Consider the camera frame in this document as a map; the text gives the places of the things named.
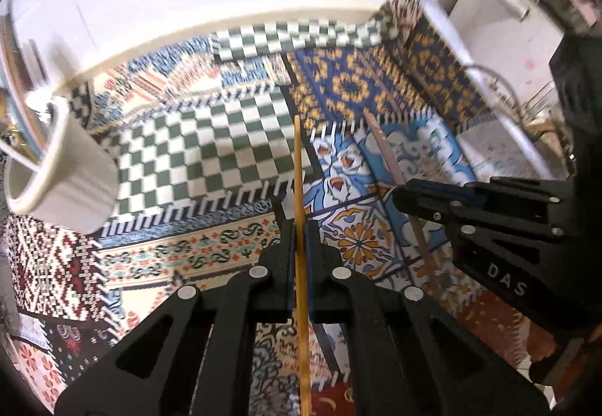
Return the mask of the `operator hand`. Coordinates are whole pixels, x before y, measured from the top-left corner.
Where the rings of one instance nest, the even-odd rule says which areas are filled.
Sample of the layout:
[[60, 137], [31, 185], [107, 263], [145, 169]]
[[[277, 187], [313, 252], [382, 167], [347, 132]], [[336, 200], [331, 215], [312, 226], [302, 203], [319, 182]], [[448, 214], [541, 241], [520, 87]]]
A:
[[567, 389], [601, 354], [601, 325], [584, 340], [571, 340], [564, 345], [532, 322], [526, 351], [531, 359], [529, 378], [533, 383]]

